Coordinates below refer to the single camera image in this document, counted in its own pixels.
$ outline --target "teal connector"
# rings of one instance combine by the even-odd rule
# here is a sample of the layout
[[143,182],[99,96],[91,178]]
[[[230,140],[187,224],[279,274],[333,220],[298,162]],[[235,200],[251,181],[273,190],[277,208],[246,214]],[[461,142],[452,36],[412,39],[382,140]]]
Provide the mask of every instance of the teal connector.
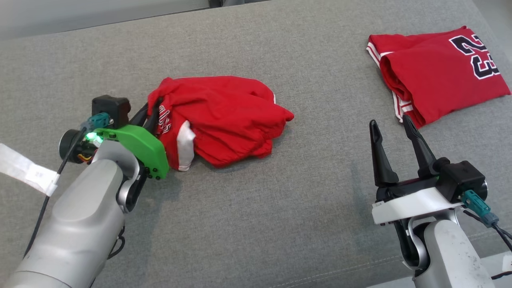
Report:
[[86,132],[91,132],[94,129],[105,128],[110,124],[112,124],[112,122],[110,121],[109,115],[105,112],[102,112],[89,117],[89,119],[82,123],[80,127],[85,128]]
[[498,223],[499,218],[494,213],[491,213],[490,207],[475,191],[467,190],[464,192],[462,195],[462,203],[464,203],[469,210],[475,212],[487,228],[490,228],[494,223]]

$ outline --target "black cable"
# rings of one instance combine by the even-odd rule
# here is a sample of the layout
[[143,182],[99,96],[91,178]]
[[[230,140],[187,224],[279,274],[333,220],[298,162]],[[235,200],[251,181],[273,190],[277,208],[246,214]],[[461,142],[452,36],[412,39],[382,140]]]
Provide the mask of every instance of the black cable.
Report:
[[[62,171],[64,170],[64,167],[66,166],[66,163],[68,162],[69,157],[71,156],[71,153],[73,150],[75,150],[75,147],[79,140],[82,140],[86,132],[86,128],[82,128],[78,134],[78,137],[76,137],[73,142],[71,143],[71,146],[69,147],[68,152],[66,153],[64,159],[62,160],[62,163],[60,164],[59,170],[57,170],[57,175],[60,175]],[[44,202],[42,203],[41,211],[39,212],[39,217],[37,218],[37,222],[34,227],[34,231],[32,232],[32,236],[30,237],[29,244],[27,245],[27,249],[25,250],[25,254],[23,255],[23,258],[28,254],[30,251],[30,248],[32,248],[32,245],[34,244],[35,237],[37,236],[37,232],[39,231],[39,226],[41,226],[42,218],[45,215],[46,206],[48,206],[48,201],[50,200],[50,196],[46,196]]]
[[75,150],[75,147],[78,143],[78,141],[82,140],[84,137],[84,134],[86,132],[86,128],[82,128],[78,134],[78,137],[76,137],[73,142],[71,142],[71,145],[69,147],[69,150],[67,151],[66,155],[64,156],[64,159],[62,160],[62,163],[60,164],[59,170],[57,170],[57,174],[60,175],[62,171],[64,170],[64,167],[66,166],[66,163],[68,163],[69,156],[71,156],[71,153]]
[[[464,214],[466,214],[467,216],[469,217],[472,217],[474,219],[476,219],[478,222],[482,222],[482,220],[480,219],[480,217],[478,217],[477,215],[469,212],[468,210],[463,210],[462,211]],[[503,233],[505,234],[505,236],[507,236],[508,238],[510,238],[510,240],[512,240],[512,234],[510,234],[509,232],[507,232],[506,230],[503,230],[501,229],[500,227],[498,227],[498,229]]]
[[96,281],[96,278],[93,279],[93,282],[91,283],[91,285],[89,286],[89,288],[91,288],[94,284],[94,281]]
[[39,226],[41,226],[42,217],[45,214],[46,206],[48,206],[48,201],[50,200],[50,196],[45,197],[45,201],[42,203],[41,211],[39,212],[39,217],[37,218],[37,222],[35,224],[34,231],[32,232],[32,237],[30,237],[29,244],[27,245],[27,249],[25,250],[25,254],[23,254],[23,258],[27,255],[32,248],[32,244],[34,244],[35,236],[37,235],[37,231],[39,231]]
[[475,214],[473,214],[473,213],[469,212],[468,210],[464,209],[464,210],[462,210],[462,212],[463,212],[464,214],[466,214],[467,216],[469,216],[469,217],[472,217],[472,218],[476,219],[478,222],[482,222],[482,219],[480,219],[480,217],[478,217],[477,215],[475,215]]
[[492,276],[491,279],[496,280],[496,279],[500,279],[501,277],[507,276],[507,275],[512,275],[512,271],[507,271],[507,272],[503,272],[500,274],[496,274],[496,275]]
[[[471,218],[474,218],[474,219],[476,219],[479,222],[482,222],[482,219],[480,219],[480,217],[478,217],[477,215],[469,212],[468,210],[462,210],[462,212],[464,214],[466,214],[467,216],[469,216]],[[510,238],[512,240],[512,235],[509,232],[501,229],[496,223],[493,223],[492,226],[496,230],[496,232],[498,232],[498,234],[500,235],[501,239],[503,239],[503,241],[508,246],[508,248],[512,251],[512,245],[510,245],[510,242],[505,237],[505,236],[507,236],[508,238]],[[491,279],[492,280],[496,280],[496,279],[499,279],[499,278],[501,278],[503,276],[507,276],[507,275],[512,275],[512,271],[507,271],[507,272],[503,272],[503,273],[500,273],[500,274],[496,274],[496,275],[492,276]]]
[[123,248],[124,248],[124,244],[126,243],[126,240],[125,240],[125,238],[124,238],[124,236],[123,236],[123,233],[124,233],[124,226],[123,226],[123,228],[121,229],[121,232],[119,232],[119,235],[117,236],[117,238],[118,238],[119,240],[121,240],[121,246],[119,246],[119,248],[118,248],[116,251],[112,252],[112,250],[114,250],[114,247],[115,247],[115,246],[116,246],[116,244],[117,244],[117,240],[116,240],[116,242],[114,242],[114,246],[112,246],[112,250],[110,250],[110,254],[109,254],[109,256],[106,258],[107,260],[109,260],[109,259],[111,259],[112,257],[116,256],[117,254],[119,254],[119,252],[121,252],[121,250],[123,250]]
[[493,223],[492,224],[493,228],[496,230],[496,232],[498,232],[498,234],[500,235],[501,239],[503,239],[503,241],[505,242],[505,244],[507,245],[507,247],[510,249],[510,251],[512,251],[512,244],[510,243],[510,241],[507,239],[507,237],[505,236],[505,234],[503,232],[501,232],[501,229],[500,227],[498,226],[498,224],[496,223]]

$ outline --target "green led light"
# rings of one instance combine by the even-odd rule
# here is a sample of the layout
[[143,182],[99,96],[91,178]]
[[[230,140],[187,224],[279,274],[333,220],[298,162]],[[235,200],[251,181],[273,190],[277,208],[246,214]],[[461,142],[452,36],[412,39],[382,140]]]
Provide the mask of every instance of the green led light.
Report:
[[87,133],[87,135],[86,135],[86,139],[88,141],[94,139],[95,137],[96,137],[96,133],[95,132]]

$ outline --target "gray fabric surface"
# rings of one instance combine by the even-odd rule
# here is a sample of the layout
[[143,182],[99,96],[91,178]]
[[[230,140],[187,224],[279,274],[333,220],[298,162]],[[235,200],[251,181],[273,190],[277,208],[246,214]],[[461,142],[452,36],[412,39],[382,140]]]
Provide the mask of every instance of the gray fabric surface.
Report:
[[[378,121],[401,179],[417,166],[367,39],[462,25],[511,85],[510,63],[467,0],[275,0],[13,40],[0,44],[0,141],[56,170],[60,136],[95,96],[128,97],[136,110],[167,76],[259,79],[296,115],[272,155],[220,170],[196,159],[188,172],[148,181],[127,217],[126,247],[95,287],[363,287],[405,277],[394,229],[371,217],[368,122]],[[509,229],[510,110],[511,98],[499,98],[421,129],[437,156],[467,159],[487,176],[488,203]],[[65,169],[51,205],[83,169]],[[2,284],[43,196],[0,182]],[[491,230],[461,224],[481,257],[505,251]]]

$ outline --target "red fabric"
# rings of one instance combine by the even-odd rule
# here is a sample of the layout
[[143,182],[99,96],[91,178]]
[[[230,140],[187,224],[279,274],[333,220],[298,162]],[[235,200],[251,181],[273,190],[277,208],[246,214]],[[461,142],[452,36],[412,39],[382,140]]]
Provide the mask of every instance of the red fabric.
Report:
[[248,156],[269,155],[272,139],[294,117],[274,104],[274,94],[266,85],[234,76],[166,78],[148,96],[148,111],[160,97],[157,133],[174,169],[179,165],[176,138],[186,120],[196,134],[195,153],[215,167],[224,167]]
[[[412,101],[412,110],[405,114],[418,128],[455,110],[510,95],[501,74],[485,78],[477,76],[482,72],[475,72],[472,57],[477,55],[482,60],[479,70],[487,69],[485,61],[490,55],[486,48],[471,49],[464,45],[464,49],[470,48],[470,53],[465,54],[451,41],[459,36],[483,47],[480,39],[474,38],[474,32],[466,26],[442,33],[371,35],[369,38],[377,55],[370,53],[380,59],[380,69],[388,87],[401,100]],[[494,62],[489,64],[496,68]]]

